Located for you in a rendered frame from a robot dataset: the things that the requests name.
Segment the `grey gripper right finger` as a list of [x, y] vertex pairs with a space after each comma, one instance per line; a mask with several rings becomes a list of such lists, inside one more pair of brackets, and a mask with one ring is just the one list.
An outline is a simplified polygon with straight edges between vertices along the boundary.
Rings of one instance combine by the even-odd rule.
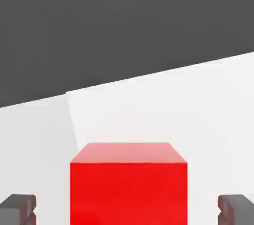
[[254, 203], [242, 194], [219, 195], [218, 225], [254, 225]]

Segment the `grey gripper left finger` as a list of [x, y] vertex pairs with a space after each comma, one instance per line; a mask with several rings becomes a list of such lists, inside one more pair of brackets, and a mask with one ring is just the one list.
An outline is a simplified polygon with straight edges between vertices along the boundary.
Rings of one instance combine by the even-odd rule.
[[0, 225], [37, 225], [36, 196], [11, 194], [0, 204]]

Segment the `small red cube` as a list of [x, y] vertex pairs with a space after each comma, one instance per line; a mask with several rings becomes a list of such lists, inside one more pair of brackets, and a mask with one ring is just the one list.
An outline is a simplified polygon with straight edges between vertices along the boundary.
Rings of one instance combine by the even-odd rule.
[[188, 225], [188, 164], [169, 143], [89, 143], [70, 162], [70, 225]]

